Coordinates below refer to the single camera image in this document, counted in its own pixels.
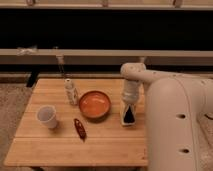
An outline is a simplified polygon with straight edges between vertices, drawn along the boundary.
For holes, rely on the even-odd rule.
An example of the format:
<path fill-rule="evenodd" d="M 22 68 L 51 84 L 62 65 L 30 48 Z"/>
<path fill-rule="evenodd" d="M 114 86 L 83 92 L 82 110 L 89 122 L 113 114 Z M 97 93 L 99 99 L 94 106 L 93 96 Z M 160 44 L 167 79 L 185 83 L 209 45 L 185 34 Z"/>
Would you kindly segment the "yellow black gripper finger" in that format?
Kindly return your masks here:
<path fill-rule="evenodd" d="M 128 105 L 121 101 L 120 103 L 120 121 L 123 126 L 127 126 L 127 122 L 124 121 L 124 118 L 126 116 L 126 112 L 128 110 Z"/>
<path fill-rule="evenodd" d="M 136 104 L 131 104 L 130 105 L 130 111 L 131 111 L 131 117 L 130 117 L 130 125 L 135 124 L 135 117 L 136 117 Z"/>

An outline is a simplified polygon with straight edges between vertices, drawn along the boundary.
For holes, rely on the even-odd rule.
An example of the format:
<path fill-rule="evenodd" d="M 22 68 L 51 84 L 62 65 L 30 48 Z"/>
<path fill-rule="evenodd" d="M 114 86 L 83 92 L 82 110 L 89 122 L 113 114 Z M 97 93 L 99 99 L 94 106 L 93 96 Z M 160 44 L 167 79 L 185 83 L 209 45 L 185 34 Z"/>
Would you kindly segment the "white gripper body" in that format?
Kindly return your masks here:
<path fill-rule="evenodd" d="M 139 99 L 140 83 L 133 80 L 124 80 L 122 100 L 127 104 L 135 104 Z"/>

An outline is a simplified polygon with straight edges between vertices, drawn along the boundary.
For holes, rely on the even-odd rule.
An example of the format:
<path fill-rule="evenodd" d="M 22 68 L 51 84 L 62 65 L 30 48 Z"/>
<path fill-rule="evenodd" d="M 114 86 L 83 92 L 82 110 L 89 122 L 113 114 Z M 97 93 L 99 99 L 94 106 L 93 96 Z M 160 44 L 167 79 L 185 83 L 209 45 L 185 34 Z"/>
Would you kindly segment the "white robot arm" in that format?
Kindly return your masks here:
<path fill-rule="evenodd" d="M 125 63 L 122 100 L 133 107 L 145 91 L 148 171 L 202 171 L 197 118 L 213 113 L 213 79 Z"/>

